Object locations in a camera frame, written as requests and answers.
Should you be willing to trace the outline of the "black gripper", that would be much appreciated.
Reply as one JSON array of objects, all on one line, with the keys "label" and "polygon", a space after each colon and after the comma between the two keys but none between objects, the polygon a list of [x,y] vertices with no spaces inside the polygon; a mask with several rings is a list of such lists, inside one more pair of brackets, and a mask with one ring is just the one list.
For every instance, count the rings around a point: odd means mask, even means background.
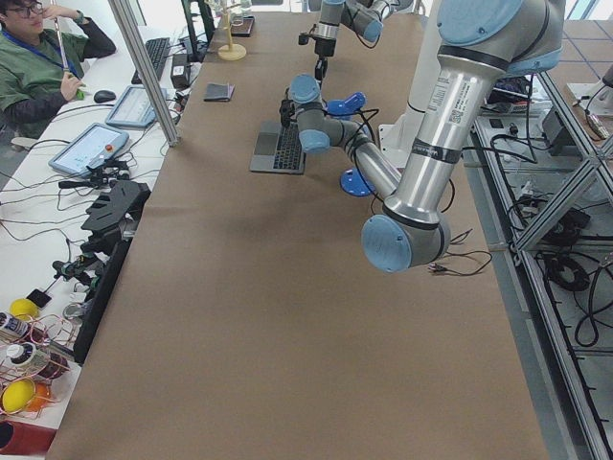
[{"label": "black gripper", "polygon": [[336,39],[335,38],[323,38],[315,36],[315,54],[318,59],[314,68],[314,77],[317,80],[323,80],[326,77],[328,70],[328,59],[334,56]]},{"label": "black gripper", "polygon": [[284,91],[284,98],[279,107],[280,123],[283,127],[290,127],[294,116],[294,102],[289,96],[289,88]]}]

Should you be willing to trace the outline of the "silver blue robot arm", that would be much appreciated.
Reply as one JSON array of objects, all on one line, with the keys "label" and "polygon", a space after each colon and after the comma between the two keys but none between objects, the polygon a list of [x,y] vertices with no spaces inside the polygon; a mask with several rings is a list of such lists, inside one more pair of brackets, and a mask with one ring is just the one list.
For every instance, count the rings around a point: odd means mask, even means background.
[{"label": "silver blue robot arm", "polygon": [[374,48],[380,39],[383,21],[395,12],[408,10],[412,5],[413,1],[322,1],[318,22],[299,37],[301,45],[308,44],[310,39],[315,43],[316,81],[322,83],[326,76],[328,58],[334,56],[341,25],[354,32],[364,46]]},{"label": "silver blue robot arm", "polygon": [[435,7],[426,31],[440,46],[423,44],[420,54],[436,58],[440,72],[402,171],[358,123],[327,115],[314,77],[291,81],[303,151],[343,148],[383,200],[381,214],[361,231],[373,266],[400,272],[431,264],[447,250],[450,230],[439,203],[480,107],[505,76],[556,66],[564,10],[561,1],[442,1]]}]

